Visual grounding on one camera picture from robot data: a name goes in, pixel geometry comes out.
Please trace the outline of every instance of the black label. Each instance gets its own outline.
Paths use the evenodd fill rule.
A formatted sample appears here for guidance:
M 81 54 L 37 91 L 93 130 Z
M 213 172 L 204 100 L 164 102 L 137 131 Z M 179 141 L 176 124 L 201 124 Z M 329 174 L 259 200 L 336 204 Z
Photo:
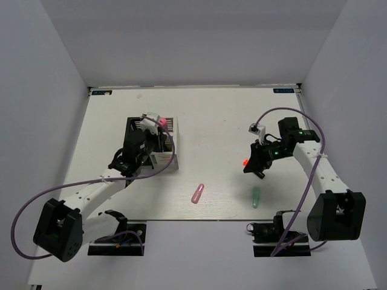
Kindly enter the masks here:
M 91 95 L 111 95 L 113 91 L 92 91 Z
M 294 89 L 273 89 L 275 94 L 294 94 Z

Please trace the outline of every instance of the black bracket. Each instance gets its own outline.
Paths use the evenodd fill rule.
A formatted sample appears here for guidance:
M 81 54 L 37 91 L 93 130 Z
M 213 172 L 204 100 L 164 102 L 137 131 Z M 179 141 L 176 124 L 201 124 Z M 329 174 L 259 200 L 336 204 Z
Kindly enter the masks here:
M 82 215 L 51 198 L 43 207 L 33 241 L 62 262 L 78 253 L 83 242 Z
M 308 215 L 309 235 L 315 241 L 358 239 L 365 204 L 361 192 L 320 194 Z

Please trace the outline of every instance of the gray wall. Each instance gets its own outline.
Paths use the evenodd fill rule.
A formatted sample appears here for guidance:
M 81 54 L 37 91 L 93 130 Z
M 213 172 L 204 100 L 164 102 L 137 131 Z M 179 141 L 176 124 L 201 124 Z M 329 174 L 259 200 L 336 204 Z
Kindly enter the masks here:
M 302 82 L 345 0 L 42 0 L 89 86 Z
M 39 0 L 0 1 L 0 281 L 24 289 L 31 262 L 17 256 L 10 225 L 30 197 L 61 183 L 87 103 L 87 88 Z M 42 200 L 20 220 L 33 255 Z
M 387 289 L 387 2 L 350 0 L 305 79 L 304 102 L 342 179 L 367 199 L 361 240 Z

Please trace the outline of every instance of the white backdrop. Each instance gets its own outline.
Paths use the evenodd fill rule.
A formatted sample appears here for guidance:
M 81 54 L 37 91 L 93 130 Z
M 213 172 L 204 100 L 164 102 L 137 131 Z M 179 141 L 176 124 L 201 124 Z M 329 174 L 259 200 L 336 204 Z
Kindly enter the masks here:
M 302 82 L 345 2 L 42 0 L 88 86 Z
M 11 247 L 21 206 L 60 184 L 87 105 L 87 88 L 39 0 L 0 1 L 0 281 L 25 289 L 31 262 Z M 45 198 L 20 218 L 19 246 L 32 242 Z
M 337 173 L 367 200 L 361 240 L 387 289 L 387 2 L 348 1 L 303 85 Z

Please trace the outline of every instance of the green marker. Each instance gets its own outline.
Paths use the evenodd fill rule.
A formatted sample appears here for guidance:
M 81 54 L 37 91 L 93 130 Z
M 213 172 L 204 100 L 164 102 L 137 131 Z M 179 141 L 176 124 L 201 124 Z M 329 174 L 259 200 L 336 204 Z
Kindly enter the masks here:
M 254 186 L 253 187 L 253 208 L 258 207 L 260 194 L 261 194 L 261 189 L 258 186 Z

